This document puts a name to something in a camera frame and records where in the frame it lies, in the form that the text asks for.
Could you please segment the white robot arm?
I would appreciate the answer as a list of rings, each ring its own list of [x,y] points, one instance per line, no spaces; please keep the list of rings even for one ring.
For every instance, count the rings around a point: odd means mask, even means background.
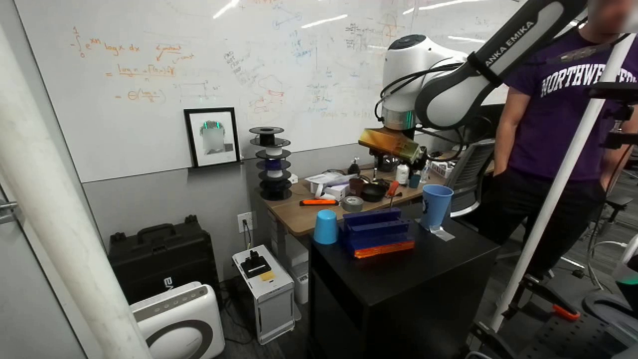
[[[376,119],[392,131],[462,125],[516,63],[585,6],[587,0],[526,0],[470,53],[442,47],[424,33],[392,39],[384,51]]]

